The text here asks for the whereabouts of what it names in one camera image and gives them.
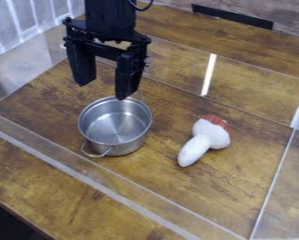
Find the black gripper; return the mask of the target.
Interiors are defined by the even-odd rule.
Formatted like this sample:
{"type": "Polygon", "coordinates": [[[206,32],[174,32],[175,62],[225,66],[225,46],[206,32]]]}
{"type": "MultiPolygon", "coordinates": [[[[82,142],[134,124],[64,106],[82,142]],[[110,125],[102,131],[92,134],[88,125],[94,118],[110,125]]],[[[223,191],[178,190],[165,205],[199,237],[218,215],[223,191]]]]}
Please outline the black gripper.
{"type": "Polygon", "coordinates": [[[75,82],[84,86],[96,78],[95,57],[116,61],[115,96],[119,100],[133,95],[139,88],[145,67],[150,65],[149,45],[151,39],[134,30],[126,29],[95,32],[84,20],[66,18],[64,45],[75,82]]]}

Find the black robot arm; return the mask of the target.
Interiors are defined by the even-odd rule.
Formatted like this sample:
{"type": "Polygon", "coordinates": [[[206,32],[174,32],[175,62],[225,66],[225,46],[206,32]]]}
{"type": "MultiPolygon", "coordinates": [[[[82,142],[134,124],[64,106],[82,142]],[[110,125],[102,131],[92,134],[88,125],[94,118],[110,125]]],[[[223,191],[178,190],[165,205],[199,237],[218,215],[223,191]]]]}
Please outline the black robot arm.
{"type": "Polygon", "coordinates": [[[95,57],[116,62],[115,96],[126,99],[138,91],[145,67],[150,64],[149,36],[135,31],[137,0],[84,0],[86,19],[67,17],[64,46],[75,82],[84,86],[96,79],[95,57]]]}

